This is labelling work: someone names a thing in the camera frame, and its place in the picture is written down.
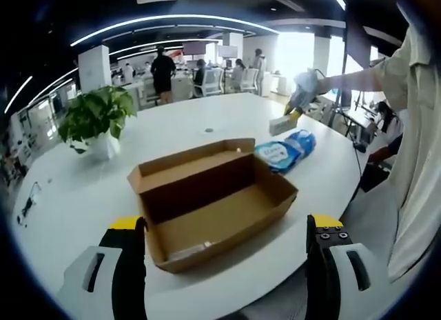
potted plant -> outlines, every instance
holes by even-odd
[[[125,118],[132,115],[132,96],[124,88],[106,86],[73,99],[58,133],[79,154],[90,148],[98,159],[110,159],[119,152]]]

green leaves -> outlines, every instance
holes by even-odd
[[[136,115],[136,111],[130,94],[122,87],[106,86],[71,101],[68,114],[59,126],[59,136],[65,143],[86,143],[87,139],[110,130],[110,134],[119,139],[125,118],[132,115]],[[78,153],[85,152],[71,148]]]

open cardboard box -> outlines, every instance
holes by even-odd
[[[202,263],[283,217],[297,189],[229,139],[142,163],[128,180],[147,221],[153,262],[172,273]]]

packet of wet wipes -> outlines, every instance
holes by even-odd
[[[315,136],[299,130],[284,141],[271,141],[256,146],[254,152],[271,167],[273,172],[286,173],[307,157],[316,146]]]

white flower pot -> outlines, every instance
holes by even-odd
[[[88,139],[88,143],[88,150],[98,160],[109,160],[121,150],[119,140],[115,139],[109,130],[106,133],[101,133],[98,137]]]

